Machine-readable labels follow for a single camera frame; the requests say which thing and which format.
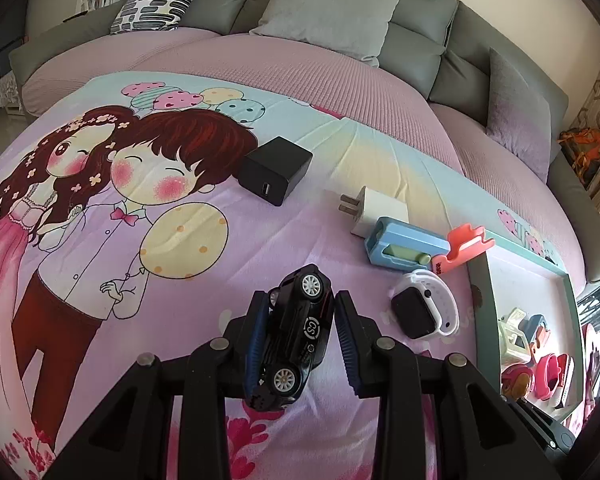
sofa cushion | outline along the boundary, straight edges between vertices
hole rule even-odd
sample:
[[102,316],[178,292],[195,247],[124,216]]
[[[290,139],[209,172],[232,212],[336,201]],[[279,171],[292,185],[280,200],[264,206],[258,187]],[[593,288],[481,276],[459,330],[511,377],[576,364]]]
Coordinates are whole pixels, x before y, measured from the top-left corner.
[[97,38],[63,52],[36,70],[22,87],[22,102],[30,114],[40,116],[93,77],[132,70],[154,54],[216,36],[208,30],[178,28]]
[[491,49],[487,135],[507,148],[543,184],[549,171],[551,110],[513,65]]
[[490,49],[494,48],[520,72],[551,108],[552,136],[557,139],[569,99],[542,69],[503,34],[491,27],[460,2],[449,35],[447,53],[440,62],[440,74],[429,95],[432,102],[451,106],[486,125],[488,97],[475,92],[473,82],[491,73]]
[[432,110],[453,143],[465,176],[491,193],[550,240],[560,253],[574,294],[586,283],[580,243],[551,190],[472,118],[443,105]]
[[47,60],[88,41],[106,36],[126,0],[87,12],[46,30],[9,54],[19,85],[24,85]]
[[[458,0],[400,0],[378,56],[380,68],[428,98],[457,6]],[[255,19],[254,6],[245,6],[243,12]],[[241,14],[237,22],[242,21]]]
[[231,29],[232,34],[243,34],[258,26],[270,0],[246,0]]
[[180,27],[205,28],[227,35],[246,0],[193,0]]
[[398,1],[270,0],[250,34],[303,41],[378,66]]

gray pillow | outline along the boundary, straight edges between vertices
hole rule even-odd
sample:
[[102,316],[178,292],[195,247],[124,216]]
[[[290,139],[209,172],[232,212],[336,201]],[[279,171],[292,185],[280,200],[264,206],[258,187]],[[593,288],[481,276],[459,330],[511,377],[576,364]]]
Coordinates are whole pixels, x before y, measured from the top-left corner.
[[399,0],[270,0],[250,34],[311,43],[378,66]]
[[509,61],[490,50],[487,135],[524,162],[543,183],[551,153],[551,110]]

cartoon boy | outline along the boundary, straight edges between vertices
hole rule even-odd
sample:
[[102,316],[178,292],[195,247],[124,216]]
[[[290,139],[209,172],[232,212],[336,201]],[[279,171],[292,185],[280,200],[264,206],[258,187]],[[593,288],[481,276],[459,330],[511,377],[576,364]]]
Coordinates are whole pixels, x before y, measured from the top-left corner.
[[13,338],[21,376],[36,349],[44,352],[31,416],[52,449],[97,329],[112,312],[126,319],[139,310],[148,277],[139,247],[152,226],[145,206],[211,191],[257,145],[246,127],[212,110],[148,115],[109,153],[124,200],[90,205],[45,235],[40,247],[49,255],[27,286]]

watch face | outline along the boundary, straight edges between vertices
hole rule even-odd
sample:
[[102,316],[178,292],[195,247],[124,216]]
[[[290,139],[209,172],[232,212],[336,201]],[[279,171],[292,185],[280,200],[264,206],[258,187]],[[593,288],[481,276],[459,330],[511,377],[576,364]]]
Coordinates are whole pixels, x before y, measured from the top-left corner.
[[436,320],[420,291],[414,286],[405,288],[394,296],[391,308],[405,336],[417,339],[436,331]]

metal screw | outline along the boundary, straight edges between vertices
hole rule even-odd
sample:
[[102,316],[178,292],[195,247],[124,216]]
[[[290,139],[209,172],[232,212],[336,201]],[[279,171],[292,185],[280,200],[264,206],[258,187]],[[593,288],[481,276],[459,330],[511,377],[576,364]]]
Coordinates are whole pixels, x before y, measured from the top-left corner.
[[211,348],[214,350],[226,350],[229,348],[229,340],[225,339],[224,337],[216,337],[215,339],[211,340],[209,346],[211,346]]
[[140,366],[151,366],[152,364],[154,364],[154,361],[155,355],[153,355],[150,352],[144,352],[136,358],[136,363],[138,363]]
[[462,368],[466,365],[466,357],[462,354],[451,354],[449,356],[449,362],[458,368]]
[[390,337],[383,336],[376,340],[376,345],[382,350],[391,350],[395,346],[395,341]]

